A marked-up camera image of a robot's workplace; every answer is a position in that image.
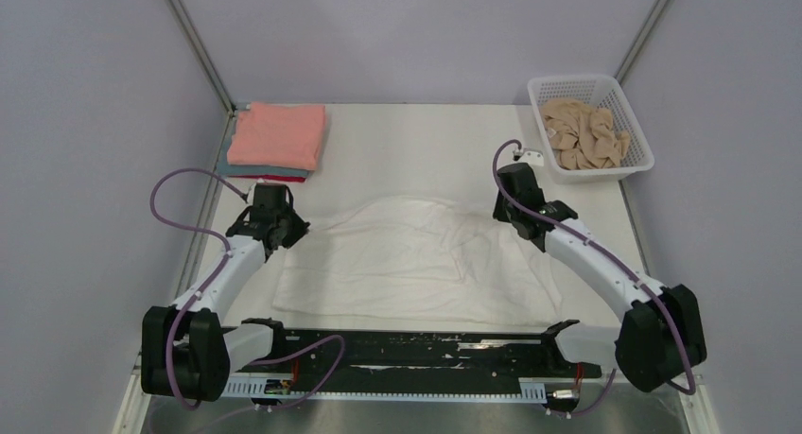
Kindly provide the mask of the white t-shirt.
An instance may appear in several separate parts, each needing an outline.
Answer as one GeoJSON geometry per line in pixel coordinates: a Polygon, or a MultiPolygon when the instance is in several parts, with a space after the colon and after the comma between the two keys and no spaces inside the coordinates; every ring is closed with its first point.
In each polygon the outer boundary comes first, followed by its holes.
{"type": "Polygon", "coordinates": [[[451,202],[373,200],[317,217],[286,254],[273,304],[319,316],[542,326],[562,295],[507,223],[451,202]]]}

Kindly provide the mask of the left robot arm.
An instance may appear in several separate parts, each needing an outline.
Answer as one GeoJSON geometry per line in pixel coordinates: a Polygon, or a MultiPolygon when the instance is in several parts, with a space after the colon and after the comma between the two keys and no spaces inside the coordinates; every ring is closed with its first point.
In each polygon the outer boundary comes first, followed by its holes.
{"type": "Polygon", "coordinates": [[[290,188],[259,183],[250,204],[224,235],[217,263],[168,306],[153,306],[142,320],[143,392],[172,396],[195,407],[219,399],[231,373],[255,361],[281,370],[288,344],[277,338],[278,321],[248,319],[236,327],[223,321],[252,277],[280,249],[289,249],[309,229],[294,209],[290,188]]]}

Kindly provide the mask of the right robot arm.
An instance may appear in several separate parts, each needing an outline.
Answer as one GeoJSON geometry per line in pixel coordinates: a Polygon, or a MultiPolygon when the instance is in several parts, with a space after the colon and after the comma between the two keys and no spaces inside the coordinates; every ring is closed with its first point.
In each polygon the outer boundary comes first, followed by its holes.
{"type": "Polygon", "coordinates": [[[568,267],[599,295],[617,327],[574,324],[540,349],[546,371],[564,374],[576,363],[617,369],[638,390],[650,392],[692,376],[707,359],[698,300],[686,286],[664,286],[626,266],[601,245],[560,200],[546,200],[525,163],[494,172],[494,219],[509,223],[540,252],[568,267]]]}

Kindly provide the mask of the folded red t-shirt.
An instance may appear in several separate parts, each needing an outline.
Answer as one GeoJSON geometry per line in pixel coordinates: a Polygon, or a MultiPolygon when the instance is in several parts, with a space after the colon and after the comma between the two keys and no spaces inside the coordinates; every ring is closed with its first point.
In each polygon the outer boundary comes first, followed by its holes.
{"type": "Polygon", "coordinates": [[[282,176],[282,175],[235,175],[235,176],[227,176],[229,178],[236,178],[236,179],[246,179],[246,180],[263,180],[269,182],[292,182],[292,183],[304,183],[306,182],[306,177],[299,177],[299,176],[282,176]]]}

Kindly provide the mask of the beige crumpled t-shirt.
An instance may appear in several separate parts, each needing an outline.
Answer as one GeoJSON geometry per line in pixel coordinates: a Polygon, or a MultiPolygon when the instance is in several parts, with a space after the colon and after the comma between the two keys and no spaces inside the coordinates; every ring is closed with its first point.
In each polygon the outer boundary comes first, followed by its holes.
{"type": "Polygon", "coordinates": [[[621,167],[631,135],[614,131],[607,108],[592,107],[573,98],[553,98],[539,108],[548,143],[557,164],[565,170],[621,167]]]}

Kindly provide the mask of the folded pink t-shirt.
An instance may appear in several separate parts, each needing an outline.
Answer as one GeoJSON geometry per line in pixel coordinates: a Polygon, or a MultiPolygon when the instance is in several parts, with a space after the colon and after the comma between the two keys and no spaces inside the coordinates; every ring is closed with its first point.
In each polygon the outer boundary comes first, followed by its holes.
{"type": "Polygon", "coordinates": [[[281,106],[254,102],[238,115],[227,161],[314,171],[326,127],[322,104],[281,106]]]}

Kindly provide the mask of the white plastic basket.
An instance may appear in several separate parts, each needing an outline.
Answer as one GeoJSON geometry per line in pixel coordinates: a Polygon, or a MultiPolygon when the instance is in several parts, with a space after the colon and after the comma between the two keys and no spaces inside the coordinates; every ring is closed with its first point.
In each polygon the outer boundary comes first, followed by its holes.
{"type": "Polygon", "coordinates": [[[570,75],[533,78],[528,84],[535,123],[543,142],[546,167],[555,182],[575,184],[619,181],[654,167],[654,155],[619,83],[604,75],[570,75]],[[614,131],[627,130],[631,143],[621,167],[593,170],[565,170],[556,162],[548,143],[539,108],[553,98],[573,98],[592,107],[609,109],[614,116],[614,131]]]}

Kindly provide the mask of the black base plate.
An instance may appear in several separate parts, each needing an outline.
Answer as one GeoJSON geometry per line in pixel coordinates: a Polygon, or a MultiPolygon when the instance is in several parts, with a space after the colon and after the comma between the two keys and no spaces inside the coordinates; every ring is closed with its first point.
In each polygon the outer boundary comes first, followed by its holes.
{"type": "Polygon", "coordinates": [[[565,360],[556,347],[558,323],[543,333],[460,333],[289,329],[274,351],[236,375],[279,373],[289,384],[378,373],[407,381],[423,372],[475,379],[530,377],[538,382],[575,383],[602,374],[599,366],[565,360]]]}

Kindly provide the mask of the left aluminium corner post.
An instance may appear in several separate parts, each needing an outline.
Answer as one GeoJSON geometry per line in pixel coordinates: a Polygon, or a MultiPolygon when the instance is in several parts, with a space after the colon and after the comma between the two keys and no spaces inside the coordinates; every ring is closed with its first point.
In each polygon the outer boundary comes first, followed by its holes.
{"type": "Polygon", "coordinates": [[[233,115],[235,113],[235,103],[193,22],[184,0],[166,0],[166,5],[174,16],[222,108],[228,115],[233,115]]]}

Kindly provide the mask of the aluminium corner post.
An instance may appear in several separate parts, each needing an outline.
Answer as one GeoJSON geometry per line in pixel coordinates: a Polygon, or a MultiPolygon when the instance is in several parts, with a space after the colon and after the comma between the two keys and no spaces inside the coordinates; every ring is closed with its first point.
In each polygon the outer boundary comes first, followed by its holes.
{"type": "Polygon", "coordinates": [[[654,0],[614,75],[623,84],[673,0],[654,0]]]}
{"type": "Polygon", "coordinates": [[[184,0],[166,0],[166,5],[174,16],[222,108],[228,115],[233,115],[235,113],[235,103],[193,22],[184,0]]]}

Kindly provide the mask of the right aluminium corner post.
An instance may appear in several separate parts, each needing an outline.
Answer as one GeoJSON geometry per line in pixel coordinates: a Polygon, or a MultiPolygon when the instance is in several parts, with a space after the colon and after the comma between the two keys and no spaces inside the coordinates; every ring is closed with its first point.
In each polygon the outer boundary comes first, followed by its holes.
{"type": "Polygon", "coordinates": [[[614,75],[623,84],[673,0],[654,0],[614,75]]]}

